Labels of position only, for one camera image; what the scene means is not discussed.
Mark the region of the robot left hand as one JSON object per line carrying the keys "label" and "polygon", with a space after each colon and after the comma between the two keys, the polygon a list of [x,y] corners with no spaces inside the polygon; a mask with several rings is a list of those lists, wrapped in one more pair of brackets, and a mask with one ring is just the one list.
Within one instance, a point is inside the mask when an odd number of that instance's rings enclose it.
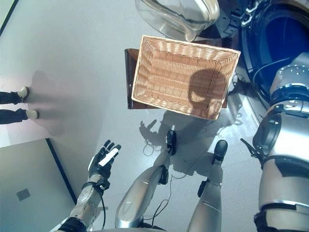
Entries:
{"label": "robot left hand", "polygon": [[111,175],[112,164],[120,149],[120,144],[115,145],[115,143],[107,140],[88,165],[89,178],[94,175],[101,175],[108,179]]}

